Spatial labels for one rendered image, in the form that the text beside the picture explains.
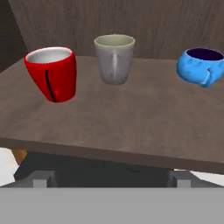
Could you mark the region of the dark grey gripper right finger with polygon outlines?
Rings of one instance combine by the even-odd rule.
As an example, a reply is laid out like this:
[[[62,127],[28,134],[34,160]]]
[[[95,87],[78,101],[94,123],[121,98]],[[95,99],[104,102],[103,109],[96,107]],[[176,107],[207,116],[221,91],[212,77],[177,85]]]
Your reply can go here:
[[[201,180],[189,171],[170,171],[168,186],[177,188],[201,188],[216,187],[216,184]]]

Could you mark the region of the red mug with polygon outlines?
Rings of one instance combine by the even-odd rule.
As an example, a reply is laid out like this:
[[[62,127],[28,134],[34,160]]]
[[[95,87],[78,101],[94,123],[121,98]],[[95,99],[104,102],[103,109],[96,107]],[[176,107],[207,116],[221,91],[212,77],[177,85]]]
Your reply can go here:
[[[41,48],[26,54],[24,64],[49,102],[66,102],[75,96],[77,63],[71,49],[61,46]]]

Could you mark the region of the blue round mug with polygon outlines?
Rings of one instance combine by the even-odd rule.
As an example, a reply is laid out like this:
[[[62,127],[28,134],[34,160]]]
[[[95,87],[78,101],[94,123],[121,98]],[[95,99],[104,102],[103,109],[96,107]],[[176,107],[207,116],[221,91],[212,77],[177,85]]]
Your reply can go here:
[[[209,88],[224,74],[224,54],[202,47],[186,49],[178,58],[177,74],[184,81]]]

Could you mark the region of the grey mug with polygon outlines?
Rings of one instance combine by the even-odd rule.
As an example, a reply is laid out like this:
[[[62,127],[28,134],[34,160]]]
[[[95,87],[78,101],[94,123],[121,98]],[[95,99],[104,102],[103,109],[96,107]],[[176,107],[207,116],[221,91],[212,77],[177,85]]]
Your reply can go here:
[[[109,85],[122,85],[129,77],[136,40],[124,34],[99,36],[94,48],[102,80]]]

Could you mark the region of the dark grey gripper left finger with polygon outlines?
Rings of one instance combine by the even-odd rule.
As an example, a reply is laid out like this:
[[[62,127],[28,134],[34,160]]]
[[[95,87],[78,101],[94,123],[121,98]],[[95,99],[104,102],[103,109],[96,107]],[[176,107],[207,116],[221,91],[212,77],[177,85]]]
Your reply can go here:
[[[27,178],[8,184],[8,187],[49,188],[56,187],[55,171],[34,171]]]

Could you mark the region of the brown wooden cabinet shelf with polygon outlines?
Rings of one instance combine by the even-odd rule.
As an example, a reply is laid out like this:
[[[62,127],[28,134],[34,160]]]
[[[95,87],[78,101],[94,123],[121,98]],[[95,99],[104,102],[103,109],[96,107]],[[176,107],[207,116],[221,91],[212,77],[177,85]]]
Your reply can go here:
[[[128,81],[102,82],[78,57],[75,97],[49,102],[23,61],[0,73],[0,146],[224,174],[224,77],[181,80],[168,59],[134,59]]]

